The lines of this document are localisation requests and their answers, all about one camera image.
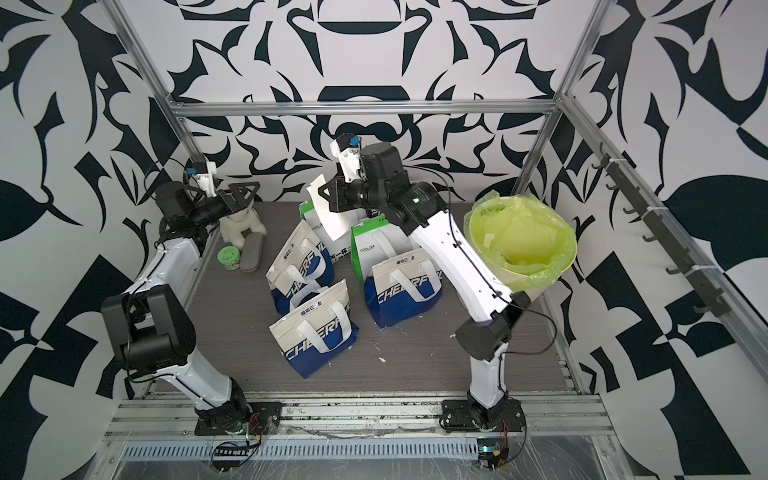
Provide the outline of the white receipt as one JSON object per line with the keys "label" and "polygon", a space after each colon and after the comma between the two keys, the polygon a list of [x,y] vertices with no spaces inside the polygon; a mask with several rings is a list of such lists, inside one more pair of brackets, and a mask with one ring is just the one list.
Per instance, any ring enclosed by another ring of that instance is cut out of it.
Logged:
{"label": "white receipt", "polygon": [[349,233],[354,225],[363,222],[367,218],[367,214],[364,209],[342,213],[332,212],[329,201],[319,193],[320,187],[326,183],[327,179],[323,174],[320,174],[307,186],[307,191],[324,230],[329,238],[335,241]]}

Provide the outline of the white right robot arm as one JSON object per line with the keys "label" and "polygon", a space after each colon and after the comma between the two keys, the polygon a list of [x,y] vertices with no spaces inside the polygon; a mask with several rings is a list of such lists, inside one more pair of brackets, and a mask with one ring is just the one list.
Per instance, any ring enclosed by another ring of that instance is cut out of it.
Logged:
{"label": "white right robot arm", "polygon": [[318,177],[308,189],[329,237],[337,239],[350,230],[348,211],[384,214],[437,263],[470,315],[456,331],[470,356],[470,388],[466,399],[443,403],[440,426],[448,432],[499,427],[524,431],[525,416],[506,389],[504,366],[512,329],[531,297],[513,292],[492,273],[463,236],[450,203],[431,184],[410,180],[394,146],[380,142],[364,147],[358,136],[344,134],[330,148],[336,175]]}

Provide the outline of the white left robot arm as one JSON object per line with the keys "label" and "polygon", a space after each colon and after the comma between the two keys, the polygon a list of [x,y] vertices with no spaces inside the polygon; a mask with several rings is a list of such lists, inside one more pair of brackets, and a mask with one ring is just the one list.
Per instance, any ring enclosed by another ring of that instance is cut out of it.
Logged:
{"label": "white left robot arm", "polygon": [[194,281],[210,227],[251,207],[259,184],[208,190],[202,185],[171,181],[157,188],[163,217],[155,256],[130,287],[103,301],[101,314],[128,382],[163,380],[192,401],[200,428],[237,432],[252,410],[239,384],[197,348],[193,322],[178,296]]}

